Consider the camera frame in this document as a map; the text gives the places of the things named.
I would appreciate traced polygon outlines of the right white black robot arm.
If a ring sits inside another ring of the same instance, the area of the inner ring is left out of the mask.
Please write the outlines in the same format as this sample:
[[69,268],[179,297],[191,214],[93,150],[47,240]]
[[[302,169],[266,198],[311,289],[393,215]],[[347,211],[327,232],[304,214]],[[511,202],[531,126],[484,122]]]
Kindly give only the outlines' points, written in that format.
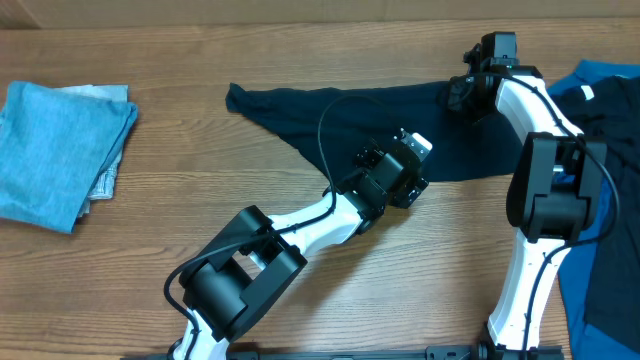
[[514,245],[498,303],[477,359],[560,359],[539,345],[540,324],[558,270],[598,212],[606,145],[584,136],[553,103],[533,73],[476,73],[449,82],[451,110],[491,105],[522,144],[506,197]]

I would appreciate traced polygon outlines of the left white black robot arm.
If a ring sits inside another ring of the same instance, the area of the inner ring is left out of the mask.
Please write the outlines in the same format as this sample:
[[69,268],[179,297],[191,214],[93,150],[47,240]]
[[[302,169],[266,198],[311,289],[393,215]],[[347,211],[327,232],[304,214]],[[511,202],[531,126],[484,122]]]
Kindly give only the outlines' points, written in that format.
[[389,149],[367,144],[357,168],[331,183],[321,200],[267,215],[252,205],[237,213],[164,285],[166,300],[187,319],[170,359],[223,359],[302,272],[311,256],[367,232],[386,207],[409,207],[424,191],[431,143],[401,131]]

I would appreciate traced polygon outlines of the dark navy t-shirt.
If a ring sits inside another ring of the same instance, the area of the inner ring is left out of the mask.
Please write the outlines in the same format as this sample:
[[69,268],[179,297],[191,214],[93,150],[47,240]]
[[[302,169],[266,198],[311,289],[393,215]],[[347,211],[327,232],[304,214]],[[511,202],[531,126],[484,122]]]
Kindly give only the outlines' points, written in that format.
[[389,150],[402,131],[431,143],[423,163],[429,182],[465,181],[512,173],[522,143],[509,121],[493,113],[471,121],[447,111],[444,82],[341,90],[229,87],[227,109],[239,113],[295,148],[339,181],[370,141]]

